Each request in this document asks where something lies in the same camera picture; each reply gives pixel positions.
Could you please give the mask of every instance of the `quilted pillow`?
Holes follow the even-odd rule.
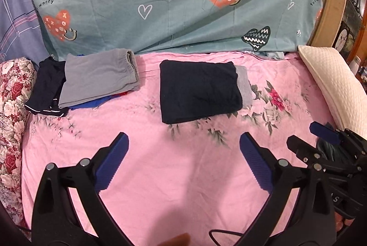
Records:
[[[0,200],[14,223],[25,226],[21,195],[22,135],[29,112],[24,103],[35,82],[26,58],[0,64]]]
[[[350,129],[367,139],[367,95],[339,52],[311,46],[299,46],[298,51],[338,128]]]

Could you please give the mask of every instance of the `folded gray pants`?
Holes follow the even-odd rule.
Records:
[[[86,56],[67,55],[66,81],[59,107],[139,89],[135,56],[128,49],[113,49]]]

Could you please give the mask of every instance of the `folded clothes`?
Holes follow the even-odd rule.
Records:
[[[102,97],[102,98],[92,100],[92,101],[88,101],[88,102],[84,102],[82,104],[71,106],[70,109],[75,110],[75,109],[79,109],[79,108],[95,108],[95,107],[101,106],[103,103],[106,103],[107,101],[109,101],[111,99],[118,98],[118,97],[121,97],[121,96],[124,96],[124,95],[127,95],[127,92],[112,95],[112,96]]]
[[[164,60],[160,64],[160,106],[166,124],[240,110],[235,66],[232,62]]]
[[[52,57],[39,63],[39,70],[33,93],[24,104],[26,110],[34,115],[63,117],[68,108],[58,106],[62,85],[65,82],[65,61],[56,61]]]
[[[86,56],[68,54],[65,75],[60,108],[136,91],[140,87],[135,56],[128,49],[113,49]]]
[[[247,76],[247,69],[245,66],[235,66],[237,78],[237,86],[242,96],[242,107],[249,107],[252,105],[252,90],[250,81]]]

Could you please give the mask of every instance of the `purple striped fabric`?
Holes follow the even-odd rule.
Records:
[[[0,63],[24,56],[38,67],[50,56],[32,0],[0,0],[0,17]]]

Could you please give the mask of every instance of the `red fabric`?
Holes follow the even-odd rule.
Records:
[[[21,142],[35,71],[30,60],[0,64],[0,200],[14,223],[25,226],[21,195]]]

